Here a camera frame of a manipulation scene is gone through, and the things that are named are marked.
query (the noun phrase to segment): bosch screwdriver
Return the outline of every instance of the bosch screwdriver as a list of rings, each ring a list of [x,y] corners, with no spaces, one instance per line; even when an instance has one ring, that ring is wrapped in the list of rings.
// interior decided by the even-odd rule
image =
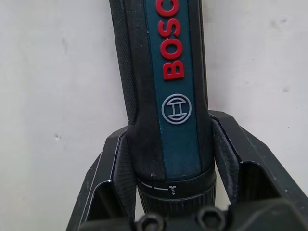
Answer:
[[[110,0],[145,212],[181,216],[215,201],[201,0]]]

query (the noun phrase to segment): white background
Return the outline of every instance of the white background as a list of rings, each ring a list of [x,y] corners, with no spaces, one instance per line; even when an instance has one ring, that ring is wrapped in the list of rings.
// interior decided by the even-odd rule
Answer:
[[[209,107],[306,194],[307,8],[203,0]],[[0,0],[0,108],[0,230],[65,230],[86,171],[127,124],[109,1]]]

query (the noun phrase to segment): rubber grip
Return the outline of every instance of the rubber grip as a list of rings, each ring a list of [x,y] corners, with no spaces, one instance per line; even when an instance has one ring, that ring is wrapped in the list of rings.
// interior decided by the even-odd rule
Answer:
[[[196,177],[214,163],[200,0],[110,0],[134,170]]]

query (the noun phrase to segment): screw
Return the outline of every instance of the screw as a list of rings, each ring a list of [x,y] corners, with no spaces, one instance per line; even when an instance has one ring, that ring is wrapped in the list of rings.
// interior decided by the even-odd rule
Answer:
[[[144,215],[137,222],[137,231],[163,231],[164,219],[155,213],[149,213]]]
[[[206,231],[223,231],[226,228],[225,215],[215,207],[205,207],[197,214],[197,221]]]

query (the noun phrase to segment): armature logo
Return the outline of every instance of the armature logo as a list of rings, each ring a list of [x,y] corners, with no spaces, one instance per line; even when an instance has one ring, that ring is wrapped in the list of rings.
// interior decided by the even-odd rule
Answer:
[[[164,119],[174,125],[182,124],[192,113],[190,100],[182,94],[173,94],[165,99],[162,105]]]

